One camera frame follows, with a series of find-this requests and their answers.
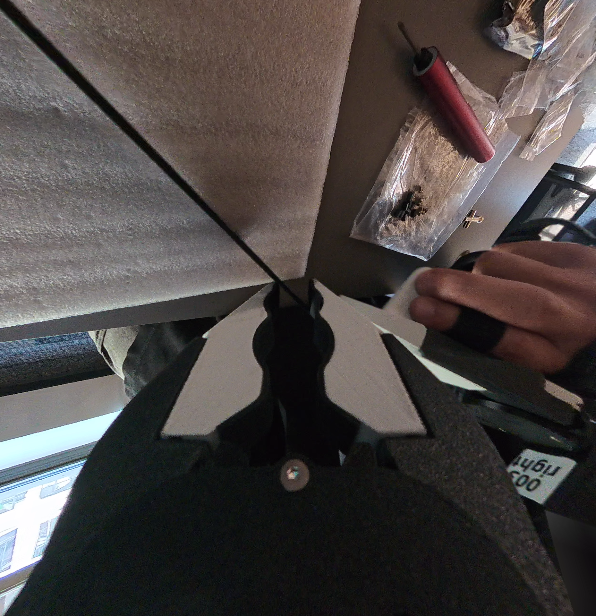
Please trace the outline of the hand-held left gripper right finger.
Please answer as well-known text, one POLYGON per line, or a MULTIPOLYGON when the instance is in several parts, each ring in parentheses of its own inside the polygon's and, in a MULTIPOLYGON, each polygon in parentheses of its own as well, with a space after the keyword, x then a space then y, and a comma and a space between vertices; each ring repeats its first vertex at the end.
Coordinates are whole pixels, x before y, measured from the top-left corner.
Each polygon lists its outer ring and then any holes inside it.
POLYGON ((381 330, 319 281, 309 292, 326 399, 381 437, 425 437, 381 330))

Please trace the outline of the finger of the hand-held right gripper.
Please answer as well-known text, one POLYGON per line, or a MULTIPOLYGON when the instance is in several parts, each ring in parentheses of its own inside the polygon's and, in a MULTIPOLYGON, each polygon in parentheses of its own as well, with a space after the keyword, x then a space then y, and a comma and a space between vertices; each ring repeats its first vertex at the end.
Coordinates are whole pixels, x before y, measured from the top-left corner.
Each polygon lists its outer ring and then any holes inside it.
POLYGON ((340 298, 382 331, 391 333, 414 347, 420 348, 422 346, 427 334, 423 325, 351 297, 341 295, 340 298))
POLYGON ((436 364, 432 360, 425 358, 420 353, 416 354, 416 358, 420 363, 430 371, 430 373, 436 377, 440 382, 452 386, 454 388, 470 390, 476 392, 485 392, 487 389, 478 385, 474 381, 471 381, 455 372, 436 364))

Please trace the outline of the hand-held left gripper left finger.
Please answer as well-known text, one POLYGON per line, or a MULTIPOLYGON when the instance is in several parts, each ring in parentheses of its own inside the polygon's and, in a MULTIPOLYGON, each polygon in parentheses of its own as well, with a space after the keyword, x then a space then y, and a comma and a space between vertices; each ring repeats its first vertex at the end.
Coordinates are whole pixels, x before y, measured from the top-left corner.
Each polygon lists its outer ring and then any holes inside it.
POLYGON ((161 431, 162 437, 215 439, 217 428, 256 401, 263 367, 256 330, 268 316, 269 283, 204 335, 204 345, 161 431))

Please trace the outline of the cluster of screws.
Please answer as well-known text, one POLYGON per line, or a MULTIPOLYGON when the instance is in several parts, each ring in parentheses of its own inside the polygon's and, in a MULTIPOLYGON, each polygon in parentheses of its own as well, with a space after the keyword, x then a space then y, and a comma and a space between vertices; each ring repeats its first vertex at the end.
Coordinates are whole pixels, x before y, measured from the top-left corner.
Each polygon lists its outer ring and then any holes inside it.
POLYGON ((423 202, 422 187, 415 186, 402 195, 391 212, 395 220, 404 222, 414 219, 429 212, 429 208, 423 202))

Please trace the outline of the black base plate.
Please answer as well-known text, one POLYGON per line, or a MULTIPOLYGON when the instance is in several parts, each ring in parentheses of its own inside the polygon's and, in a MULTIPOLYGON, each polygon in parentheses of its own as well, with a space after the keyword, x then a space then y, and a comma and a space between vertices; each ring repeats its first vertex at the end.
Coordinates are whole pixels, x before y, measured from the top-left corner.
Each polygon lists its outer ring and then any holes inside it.
POLYGON ((39 49, 95 106, 154 163, 197 207, 216 225, 229 240, 244 253, 274 284, 301 309, 308 311, 307 303, 283 281, 274 270, 254 251, 239 234, 205 201, 160 152, 136 130, 102 93, 77 69, 77 67, 51 42, 48 37, 19 9, 13 1, 0 1, 0 12, 7 17, 36 48, 39 49))

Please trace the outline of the person's right hand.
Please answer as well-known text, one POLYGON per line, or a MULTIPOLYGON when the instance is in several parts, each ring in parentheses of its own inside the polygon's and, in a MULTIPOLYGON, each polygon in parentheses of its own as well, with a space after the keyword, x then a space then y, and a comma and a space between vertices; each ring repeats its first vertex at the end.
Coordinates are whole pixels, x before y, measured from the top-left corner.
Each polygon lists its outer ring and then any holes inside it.
POLYGON ((470 271, 429 269, 414 283, 411 319, 484 354, 541 374, 596 342, 596 248, 499 244, 470 271))

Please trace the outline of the person's grey trousers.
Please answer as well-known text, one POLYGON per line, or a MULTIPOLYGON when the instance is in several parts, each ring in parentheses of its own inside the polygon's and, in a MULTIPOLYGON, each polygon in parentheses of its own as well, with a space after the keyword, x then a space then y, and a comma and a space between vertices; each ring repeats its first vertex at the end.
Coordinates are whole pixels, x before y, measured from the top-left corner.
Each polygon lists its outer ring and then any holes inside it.
POLYGON ((98 329, 88 334, 109 368, 123 380, 127 398, 132 399, 192 340, 207 333, 219 320, 206 317, 98 329))

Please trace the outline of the large clear plastic bag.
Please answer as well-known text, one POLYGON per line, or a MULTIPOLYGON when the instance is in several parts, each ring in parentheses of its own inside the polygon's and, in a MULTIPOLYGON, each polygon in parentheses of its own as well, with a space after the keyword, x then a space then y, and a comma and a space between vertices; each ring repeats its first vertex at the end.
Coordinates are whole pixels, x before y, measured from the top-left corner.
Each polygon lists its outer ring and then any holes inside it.
POLYGON ((451 62, 447 65, 494 144, 494 157, 479 164, 458 150, 446 122, 433 104, 424 102, 410 111, 353 222, 351 238, 429 260, 461 225, 520 140, 508 126, 497 100, 451 62), (393 219, 396 203, 415 186, 422 187, 429 212, 404 222, 393 219))

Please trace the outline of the magenta electric screwdriver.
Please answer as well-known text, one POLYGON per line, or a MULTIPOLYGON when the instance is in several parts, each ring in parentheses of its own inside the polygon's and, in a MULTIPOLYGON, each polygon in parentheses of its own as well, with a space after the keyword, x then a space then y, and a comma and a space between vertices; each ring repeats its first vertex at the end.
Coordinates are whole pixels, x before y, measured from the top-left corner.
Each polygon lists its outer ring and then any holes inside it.
POLYGON ((462 150, 477 163, 490 161, 496 150, 437 47, 419 47, 402 22, 397 27, 413 51, 412 73, 446 122, 462 150))

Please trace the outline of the side window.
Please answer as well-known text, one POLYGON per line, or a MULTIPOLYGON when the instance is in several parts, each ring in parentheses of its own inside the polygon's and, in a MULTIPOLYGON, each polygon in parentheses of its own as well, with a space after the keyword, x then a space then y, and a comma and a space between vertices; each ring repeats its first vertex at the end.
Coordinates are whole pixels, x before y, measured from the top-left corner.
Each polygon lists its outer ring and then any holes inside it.
POLYGON ((40 560, 86 458, 118 415, 0 443, 0 592, 40 560))

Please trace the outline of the white foam sheet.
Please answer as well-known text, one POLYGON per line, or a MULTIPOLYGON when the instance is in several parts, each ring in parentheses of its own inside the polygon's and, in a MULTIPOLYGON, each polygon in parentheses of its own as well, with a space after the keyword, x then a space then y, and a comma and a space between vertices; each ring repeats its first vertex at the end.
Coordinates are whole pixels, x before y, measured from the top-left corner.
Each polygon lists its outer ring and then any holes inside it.
MULTIPOLYGON (((14 1, 279 278, 305 273, 359 1, 14 1)), ((269 277, 0 10, 0 328, 269 277)))

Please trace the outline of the small bag labelled M2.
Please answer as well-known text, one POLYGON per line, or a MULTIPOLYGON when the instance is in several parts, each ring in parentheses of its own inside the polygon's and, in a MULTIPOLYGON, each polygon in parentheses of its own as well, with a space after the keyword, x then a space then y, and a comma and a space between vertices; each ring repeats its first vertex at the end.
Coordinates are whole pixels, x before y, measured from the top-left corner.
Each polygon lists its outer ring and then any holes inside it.
POLYGON ((505 119, 543 115, 519 157, 533 161, 562 135, 581 92, 581 82, 596 61, 596 1, 548 1, 544 44, 539 57, 508 82, 499 105, 505 119))

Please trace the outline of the silver foil bag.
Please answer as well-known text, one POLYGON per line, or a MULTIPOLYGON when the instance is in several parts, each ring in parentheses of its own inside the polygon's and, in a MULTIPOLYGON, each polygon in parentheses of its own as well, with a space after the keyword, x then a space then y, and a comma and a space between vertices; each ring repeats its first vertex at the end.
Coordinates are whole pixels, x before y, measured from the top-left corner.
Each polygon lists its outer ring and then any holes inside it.
POLYGON ((501 16, 483 31, 496 47, 527 60, 539 57, 544 44, 548 1, 503 1, 501 16))

